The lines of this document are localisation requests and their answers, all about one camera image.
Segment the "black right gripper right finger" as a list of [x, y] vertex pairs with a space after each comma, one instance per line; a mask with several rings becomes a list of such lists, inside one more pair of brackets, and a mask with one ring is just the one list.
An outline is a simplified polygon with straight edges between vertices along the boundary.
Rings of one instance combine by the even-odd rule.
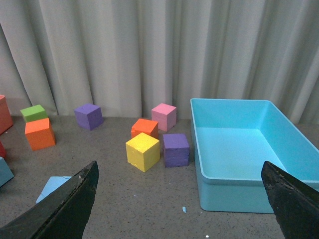
[[268, 201], [286, 239], [319, 237], [319, 192], [265, 161], [261, 171]]

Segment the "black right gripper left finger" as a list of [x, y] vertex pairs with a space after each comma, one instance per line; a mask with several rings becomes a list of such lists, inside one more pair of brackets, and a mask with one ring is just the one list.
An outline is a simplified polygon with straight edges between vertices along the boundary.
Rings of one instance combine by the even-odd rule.
[[24, 214], [0, 229], [2, 239], [80, 239], [99, 179], [92, 161]]

